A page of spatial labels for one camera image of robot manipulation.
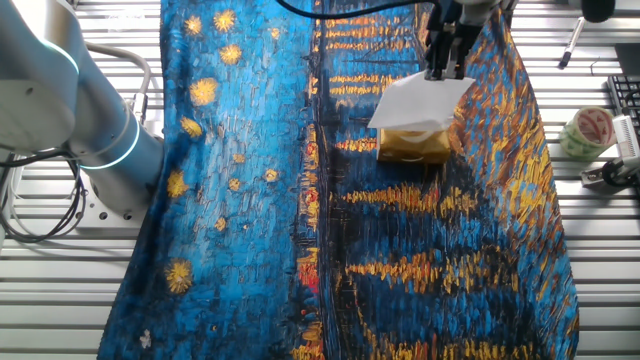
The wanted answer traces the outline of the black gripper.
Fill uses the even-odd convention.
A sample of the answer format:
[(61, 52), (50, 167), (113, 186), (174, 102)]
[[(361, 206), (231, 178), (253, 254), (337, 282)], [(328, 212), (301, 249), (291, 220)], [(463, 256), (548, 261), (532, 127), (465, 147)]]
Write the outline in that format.
[(441, 56), (449, 52), (445, 77), (462, 80), (465, 77), (466, 57), (482, 28), (482, 1), (442, 0), (429, 19), (425, 79), (442, 79), (444, 65)]

